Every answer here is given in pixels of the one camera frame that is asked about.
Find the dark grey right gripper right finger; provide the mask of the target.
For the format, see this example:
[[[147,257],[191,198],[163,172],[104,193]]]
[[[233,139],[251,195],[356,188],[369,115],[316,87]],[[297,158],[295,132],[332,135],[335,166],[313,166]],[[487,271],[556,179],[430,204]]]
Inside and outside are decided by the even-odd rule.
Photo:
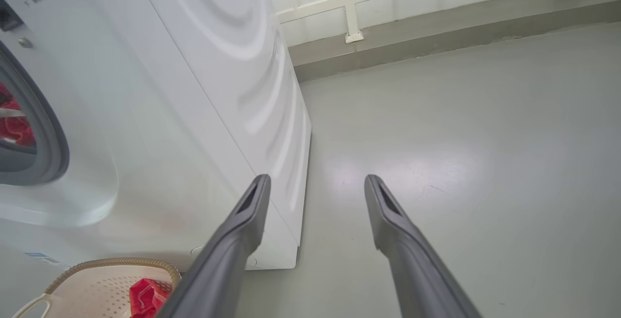
[[[375,247],[390,263],[404,318],[478,318],[481,314],[379,176],[364,179]]]

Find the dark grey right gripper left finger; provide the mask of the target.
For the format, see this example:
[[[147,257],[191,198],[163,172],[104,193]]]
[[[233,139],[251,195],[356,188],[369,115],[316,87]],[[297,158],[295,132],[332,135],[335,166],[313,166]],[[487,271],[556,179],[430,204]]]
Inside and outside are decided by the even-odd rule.
[[[217,228],[173,290],[158,318],[233,318],[248,257],[259,247],[271,179],[261,174]]]

